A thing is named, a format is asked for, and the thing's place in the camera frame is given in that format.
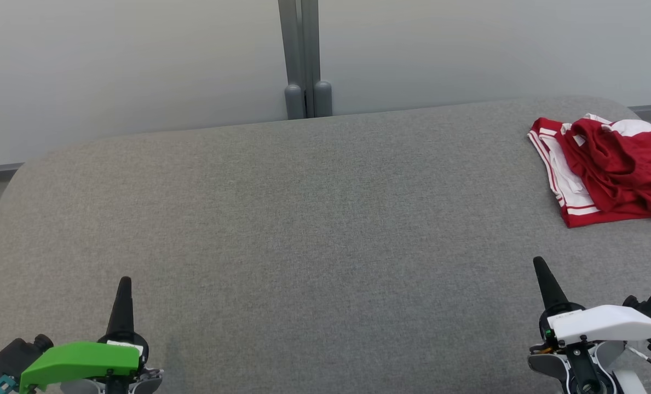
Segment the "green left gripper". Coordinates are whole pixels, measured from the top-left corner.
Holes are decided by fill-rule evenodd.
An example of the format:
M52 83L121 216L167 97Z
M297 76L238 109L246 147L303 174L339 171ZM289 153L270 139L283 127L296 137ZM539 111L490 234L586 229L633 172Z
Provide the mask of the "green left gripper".
M90 380L102 393L129 393L148 361L148 342L134 330L132 280L123 276L117 287L106 334L96 342L78 341L44 352L21 374L21 393L48 386Z

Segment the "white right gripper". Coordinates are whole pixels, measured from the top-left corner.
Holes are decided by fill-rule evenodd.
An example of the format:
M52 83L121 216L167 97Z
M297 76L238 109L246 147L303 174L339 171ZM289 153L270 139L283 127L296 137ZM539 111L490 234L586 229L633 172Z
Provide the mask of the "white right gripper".
M571 303L541 256L533 258L546 314L541 317L540 334L559 347L597 341L648 341L651 317L628 306L603 305L571 311Z

